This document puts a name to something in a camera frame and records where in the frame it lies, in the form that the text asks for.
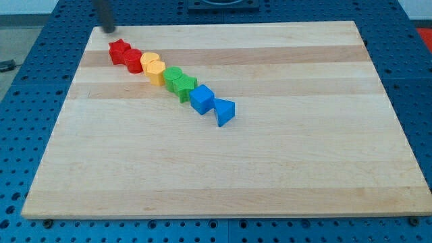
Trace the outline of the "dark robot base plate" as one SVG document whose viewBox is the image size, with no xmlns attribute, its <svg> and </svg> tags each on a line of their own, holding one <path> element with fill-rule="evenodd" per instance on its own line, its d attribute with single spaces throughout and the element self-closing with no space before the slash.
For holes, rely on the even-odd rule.
<svg viewBox="0 0 432 243">
<path fill-rule="evenodd" d="M 259 0 L 187 0 L 188 11 L 256 10 Z"/>
</svg>

